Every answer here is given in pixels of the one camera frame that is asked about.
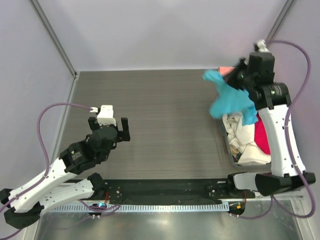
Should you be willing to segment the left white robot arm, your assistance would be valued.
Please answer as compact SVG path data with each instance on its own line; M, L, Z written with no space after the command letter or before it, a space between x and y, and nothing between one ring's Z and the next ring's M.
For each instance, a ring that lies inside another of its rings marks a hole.
M105 162L118 143L131 139L126 117L121 118L122 129L114 121L100 124L96 117L90 117L88 122L92 133L70 144L48 170L16 189L1 190L0 202L7 207L4 219L8 225L20 230L61 205L82 199L101 200L105 196L107 185L98 173L58 189L60 184Z

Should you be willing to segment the turquoise t shirt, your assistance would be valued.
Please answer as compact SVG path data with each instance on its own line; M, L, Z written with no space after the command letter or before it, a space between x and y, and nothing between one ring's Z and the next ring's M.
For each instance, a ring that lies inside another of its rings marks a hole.
M254 102L249 98L248 91L237 90L229 86L217 70L206 70L202 78L216 86L217 98L209 108L209 113L214 119L221 119L224 115L242 113L244 126L255 124L258 121L258 112Z

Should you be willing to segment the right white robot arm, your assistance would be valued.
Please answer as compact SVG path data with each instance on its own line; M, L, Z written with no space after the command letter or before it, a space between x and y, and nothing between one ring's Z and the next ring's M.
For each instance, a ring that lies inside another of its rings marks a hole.
M237 198L244 190L272 196L314 184L316 176L307 172L300 159L292 128L292 105L288 87L274 82L275 57L254 51L248 61L241 59L224 78L231 87L247 90L261 118L268 140L271 170L267 173L239 172L228 175L225 192Z

